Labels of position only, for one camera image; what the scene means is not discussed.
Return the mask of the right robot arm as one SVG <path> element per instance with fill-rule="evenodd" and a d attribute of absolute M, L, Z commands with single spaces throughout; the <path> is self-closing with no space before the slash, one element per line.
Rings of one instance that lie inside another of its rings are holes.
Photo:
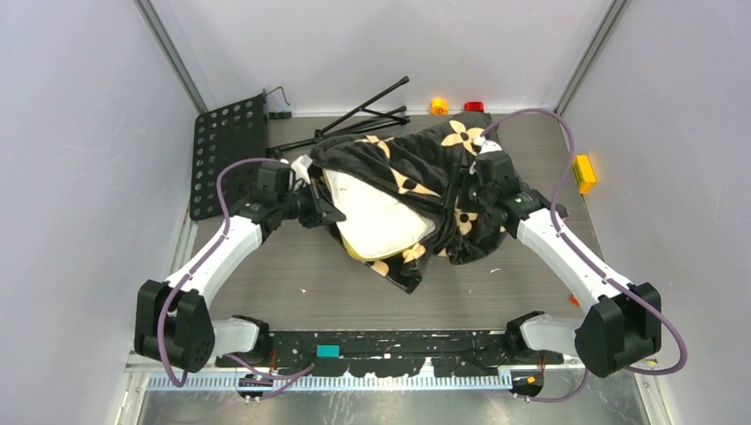
<path fill-rule="evenodd" d="M 528 363 L 542 351 L 580 359 L 598 377 L 607 377 L 662 348 L 657 315 L 662 300 L 650 283 L 611 285 L 618 274 L 572 234 L 555 207 L 526 189 L 512 159 L 502 151 L 481 153 L 469 166 L 453 168 L 446 202 L 481 213 L 531 249 L 577 299 L 581 320 L 527 313 L 506 326 L 506 352 Z"/>

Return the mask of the white pillow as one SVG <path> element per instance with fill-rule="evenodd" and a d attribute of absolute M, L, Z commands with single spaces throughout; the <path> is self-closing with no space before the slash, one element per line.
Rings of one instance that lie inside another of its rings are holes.
<path fill-rule="evenodd" d="M 435 222 L 394 196 L 338 171 L 323 171 L 333 205 L 345 215 L 337 223 L 345 250 L 357 260 L 386 259 L 412 247 Z"/>

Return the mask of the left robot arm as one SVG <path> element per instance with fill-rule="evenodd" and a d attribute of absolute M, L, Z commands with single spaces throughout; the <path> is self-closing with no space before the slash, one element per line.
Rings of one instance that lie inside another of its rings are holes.
<path fill-rule="evenodd" d="M 303 155 L 237 161 L 219 173 L 216 197 L 221 226 L 196 255 L 163 281 L 146 281 L 137 293 L 134 350 L 158 360 L 173 385 L 212 358 L 236 357 L 264 365 L 273 350 L 266 322 L 236 315 L 215 320 L 209 310 L 220 288 L 283 221 L 315 228 L 345 220 L 322 193 L 320 173 Z"/>

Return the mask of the black floral pillowcase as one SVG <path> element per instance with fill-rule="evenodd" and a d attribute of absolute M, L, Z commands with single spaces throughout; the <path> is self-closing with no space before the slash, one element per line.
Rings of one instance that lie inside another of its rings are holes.
<path fill-rule="evenodd" d="M 457 206 L 452 211 L 445 209 L 453 167 L 472 164 L 476 157 L 472 140 L 491 123 L 487 113 L 462 112 L 416 133 L 342 135 L 313 147 L 310 157 L 329 195 L 325 169 L 354 176 L 435 222 L 436 229 L 429 236 L 401 253 L 358 261 L 411 293 L 422 282 L 431 258 L 464 265 L 488 257 L 501 246 L 506 230 L 493 225 L 485 215 L 464 212 Z M 337 224 L 330 225 L 328 231 L 345 249 Z"/>

